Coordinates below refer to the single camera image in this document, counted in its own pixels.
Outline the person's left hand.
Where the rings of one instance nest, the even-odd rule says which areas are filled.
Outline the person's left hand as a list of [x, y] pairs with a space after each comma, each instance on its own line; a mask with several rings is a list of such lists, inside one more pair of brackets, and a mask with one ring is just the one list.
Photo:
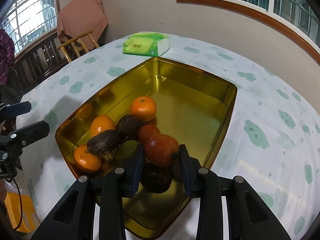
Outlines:
[[0, 202], [4, 204], [4, 201], [7, 196], [7, 189], [5, 188], [5, 182], [3, 179], [0, 179]]

